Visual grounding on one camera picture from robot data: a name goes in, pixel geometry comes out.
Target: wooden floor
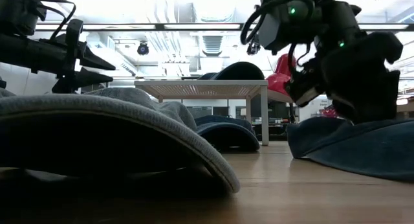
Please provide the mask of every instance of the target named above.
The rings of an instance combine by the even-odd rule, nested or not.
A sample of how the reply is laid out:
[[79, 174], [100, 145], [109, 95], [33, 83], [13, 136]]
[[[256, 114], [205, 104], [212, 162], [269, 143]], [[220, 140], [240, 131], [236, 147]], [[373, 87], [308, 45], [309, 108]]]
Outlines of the wooden floor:
[[414, 223], [413, 185], [292, 160], [285, 142], [225, 157], [242, 185], [230, 197], [77, 197], [23, 207], [5, 223]]

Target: ceiling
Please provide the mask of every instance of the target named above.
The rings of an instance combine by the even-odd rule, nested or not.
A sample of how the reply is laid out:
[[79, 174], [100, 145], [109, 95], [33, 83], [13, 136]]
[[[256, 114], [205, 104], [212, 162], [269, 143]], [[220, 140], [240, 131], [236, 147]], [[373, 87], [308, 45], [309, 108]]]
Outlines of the ceiling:
[[[75, 17], [85, 23], [196, 23], [205, 21], [242, 23], [246, 21], [259, 0], [69, 0], [76, 3]], [[414, 0], [341, 0], [358, 5], [362, 12], [359, 23], [413, 23]], [[69, 13], [70, 5], [57, 5]], [[59, 23], [59, 15], [48, 12], [46, 23]], [[39, 32], [36, 37], [46, 37]], [[405, 44], [401, 60], [392, 69], [402, 76], [414, 77], [414, 32], [399, 32], [397, 37]], [[108, 46], [113, 40], [116, 57], [134, 67], [142, 76], [190, 76], [217, 72], [238, 61], [247, 61], [260, 67], [265, 76], [272, 74], [283, 49], [272, 56], [263, 49], [255, 56], [246, 54], [246, 46], [239, 42], [239, 32], [93, 32], [87, 41], [99, 40]], [[149, 54], [136, 52], [140, 41], [147, 41]], [[298, 58], [305, 52], [301, 45], [295, 51]], [[303, 62], [314, 54], [312, 48]], [[118, 69], [111, 76], [130, 76]], [[401, 82], [401, 88], [414, 87], [411, 80]]]

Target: table leg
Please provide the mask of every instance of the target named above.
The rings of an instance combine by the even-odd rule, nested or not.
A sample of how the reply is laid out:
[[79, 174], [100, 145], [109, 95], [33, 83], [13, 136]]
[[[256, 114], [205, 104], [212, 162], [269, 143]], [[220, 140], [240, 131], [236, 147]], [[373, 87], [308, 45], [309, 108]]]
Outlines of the table leg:
[[246, 120], [252, 123], [252, 105], [250, 103], [250, 96], [246, 97]]
[[261, 96], [261, 145], [269, 145], [269, 117], [267, 107], [267, 85], [260, 87]]

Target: white table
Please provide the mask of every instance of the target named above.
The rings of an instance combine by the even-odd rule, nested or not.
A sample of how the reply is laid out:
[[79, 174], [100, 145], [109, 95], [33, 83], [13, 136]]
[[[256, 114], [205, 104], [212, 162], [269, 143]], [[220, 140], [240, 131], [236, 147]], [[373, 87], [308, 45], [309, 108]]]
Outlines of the white table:
[[164, 99], [245, 99], [246, 119], [252, 122], [250, 100], [261, 94], [262, 145], [269, 143], [266, 80], [166, 80], [135, 81], [135, 87]]

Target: white ceiling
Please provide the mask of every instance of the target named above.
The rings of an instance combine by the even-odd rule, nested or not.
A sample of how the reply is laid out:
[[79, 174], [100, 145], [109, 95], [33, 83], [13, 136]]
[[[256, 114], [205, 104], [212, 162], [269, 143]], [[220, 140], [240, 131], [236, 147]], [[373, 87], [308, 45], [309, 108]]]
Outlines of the white ceiling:
[[[198, 7], [197, 13], [207, 17], [217, 16], [221, 12], [234, 10], [232, 22], [244, 22], [252, 13], [255, 4], [259, 0], [69, 0], [77, 5], [76, 18], [85, 23], [192, 23], [197, 19], [193, 13], [193, 6]], [[359, 23], [396, 23], [402, 21], [414, 13], [414, 0], [341, 0], [352, 5], [358, 5], [362, 12], [357, 16]], [[70, 5], [62, 5], [61, 10], [70, 10]], [[57, 23], [61, 18], [49, 13], [48, 23]], [[205, 55], [201, 52], [201, 36], [211, 36], [212, 32], [99, 32], [100, 39], [105, 42], [107, 37], [115, 40], [116, 50], [129, 62], [138, 67], [138, 70], [151, 76], [183, 75], [182, 70], [191, 71], [190, 74], [202, 74], [210, 71], [219, 71], [223, 67], [238, 61], [248, 61], [259, 66], [265, 75], [271, 74], [275, 68], [279, 56], [286, 53], [286, 49], [276, 56], [272, 56], [263, 49], [255, 56], [246, 55], [246, 46], [239, 42], [239, 32], [221, 32], [224, 36], [221, 48], [222, 58], [201, 58]], [[414, 71], [411, 57], [414, 49], [414, 32], [400, 32], [398, 38], [406, 44], [403, 57], [393, 66], [403, 73]], [[150, 53], [139, 56], [136, 49], [139, 41], [148, 40]], [[180, 47], [171, 46], [171, 41], [178, 41]], [[155, 44], [165, 44], [164, 50]], [[296, 57], [305, 52], [305, 47], [298, 47]], [[312, 57], [314, 51], [304, 58], [304, 61]], [[168, 61], [171, 57], [181, 63], [182, 74], [177, 73], [177, 67], [171, 64], [159, 65]]]

